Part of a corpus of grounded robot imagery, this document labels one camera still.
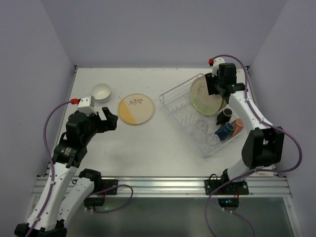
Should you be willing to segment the cream plate green patch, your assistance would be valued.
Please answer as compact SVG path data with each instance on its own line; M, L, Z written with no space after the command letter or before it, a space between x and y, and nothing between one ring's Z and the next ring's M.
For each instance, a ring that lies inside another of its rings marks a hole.
M195 79L190 87L190 99L194 108L205 116L216 114L222 104L220 95L209 95L205 76Z

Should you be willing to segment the cream plate yellow patch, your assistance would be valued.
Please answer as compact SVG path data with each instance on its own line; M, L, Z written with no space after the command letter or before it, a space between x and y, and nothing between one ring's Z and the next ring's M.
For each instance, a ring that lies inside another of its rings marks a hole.
M146 123L154 112L155 105L152 99L141 93L127 95L118 105L118 117L130 125Z

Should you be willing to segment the white ceramic bowl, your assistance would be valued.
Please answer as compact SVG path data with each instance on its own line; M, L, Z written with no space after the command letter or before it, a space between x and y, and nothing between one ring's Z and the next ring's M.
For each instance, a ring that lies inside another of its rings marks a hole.
M108 84L100 83L95 85L90 94L94 97L96 102L104 103L109 100L112 90Z

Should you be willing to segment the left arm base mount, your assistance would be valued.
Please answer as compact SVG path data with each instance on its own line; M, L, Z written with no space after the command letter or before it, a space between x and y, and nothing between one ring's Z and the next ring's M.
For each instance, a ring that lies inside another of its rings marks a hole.
M97 188L93 190L92 193L103 191L105 189L116 186L117 184L118 184L117 179L102 179L101 184L99 184ZM116 194L117 194L117 188L101 193L100 194L101 197L87 197L84 200L83 204L86 208L93 207L93 209L96 210L96 207L103 206L103 204L105 203L106 195L114 196Z

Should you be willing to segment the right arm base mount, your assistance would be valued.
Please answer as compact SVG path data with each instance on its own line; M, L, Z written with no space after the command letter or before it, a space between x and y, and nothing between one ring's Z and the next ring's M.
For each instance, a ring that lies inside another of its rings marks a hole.
M227 181L224 175L221 177L216 174L211 174L208 179L204 181L205 194L210 195L216 188L221 186ZM221 208L236 211L239 207L239 196L248 195L249 189L247 182L232 182L221 189L219 189L215 195L220 196L232 196L232 197L219 197L218 203Z

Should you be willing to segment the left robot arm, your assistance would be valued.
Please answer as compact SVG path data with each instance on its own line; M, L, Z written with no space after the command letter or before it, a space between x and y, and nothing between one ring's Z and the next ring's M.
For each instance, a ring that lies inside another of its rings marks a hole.
M64 237L73 215L92 193L101 193L102 175L99 171L84 169L73 189L67 188L87 154L87 145L97 133L114 131L118 117L107 107L102 108L105 120L98 113L76 110L66 123L50 160L49 177L39 201L25 223L18 224L17 237Z

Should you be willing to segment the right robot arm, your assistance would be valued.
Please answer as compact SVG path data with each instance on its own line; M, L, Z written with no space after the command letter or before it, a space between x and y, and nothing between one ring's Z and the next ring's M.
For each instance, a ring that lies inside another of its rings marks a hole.
M217 180L210 180L213 190L222 190L231 183L240 183L262 167L269 167L281 160L284 134L281 127L268 125L259 109L249 97L246 83L237 82L237 68L233 63L209 62L212 71L205 74L209 95L220 95L239 115L248 132L241 150L241 159L225 169Z

